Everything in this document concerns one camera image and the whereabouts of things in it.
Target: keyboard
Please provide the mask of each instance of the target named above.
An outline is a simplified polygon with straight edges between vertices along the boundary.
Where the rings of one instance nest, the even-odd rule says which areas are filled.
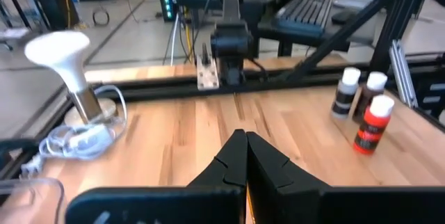
[[[292,0],[272,20],[276,27],[321,35],[325,30],[331,0]]]

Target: white bottle cap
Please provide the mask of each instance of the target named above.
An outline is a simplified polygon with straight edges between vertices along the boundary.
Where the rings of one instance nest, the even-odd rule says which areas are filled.
[[[345,85],[353,86],[359,82],[360,79],[360,70],[355,67],[347,67],[343,71],[343,77],[341,78],[341,82]]]
[[[382,72],[371,72],[366,82],[369,90],[380,91],[385,89],[385,84],[388,81],[388,76]]]
[[[394,100],[386,95],[377,95],[373,98],[369,111],[375,117],[385,118],[391,115],[394,108]]]

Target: clear plastic container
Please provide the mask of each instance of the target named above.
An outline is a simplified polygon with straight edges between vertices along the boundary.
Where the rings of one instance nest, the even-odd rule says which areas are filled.
[[[63,223],[67,206],[57,179],[12,179],[0,182],[0,224]]]

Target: paint bottle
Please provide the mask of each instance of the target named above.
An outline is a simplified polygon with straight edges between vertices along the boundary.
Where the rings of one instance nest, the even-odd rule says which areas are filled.
[[[360,70],[354,67],[347,67],[343,71],[343,76],[337,86],[334,103],[332,103],[332,116],[346,119],[354,101],[355,93],[359,87]]]
[[[360,97],[355,106],[353,113],[353,120],[357,123],[362,123],[364,113],[373,98],[377,95],[383,94],[385,90],[385,84],[388,81],[388,77],[382,72],[371,72],[368,77],[366,85],[362,88]]]
[[[371,105],[366,109],[363,122],[354,140],[354,148],[362,154],[373,154],[383,136],[394,100],[386,95],[375,96]]]

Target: wooden table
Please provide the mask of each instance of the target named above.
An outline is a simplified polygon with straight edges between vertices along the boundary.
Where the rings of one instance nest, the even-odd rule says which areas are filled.
[[[300,59],[263,64],[289,67]],[[342,62],[329,56],[321,65]],[[87,78],[124,81],[192,73],[190,66],[139,67],[92,71]],[[375,154],[359,154],[351,148],[358,126],[330,117],[334,94],[335,87],[317,87],[130,104],[127,132],[104,156],[52,159],[42,176],[59,179],[67,201],[100,186],[187,185],[235,129],[245,129],[333,186],[445,184],[440,130],[396,100]]]

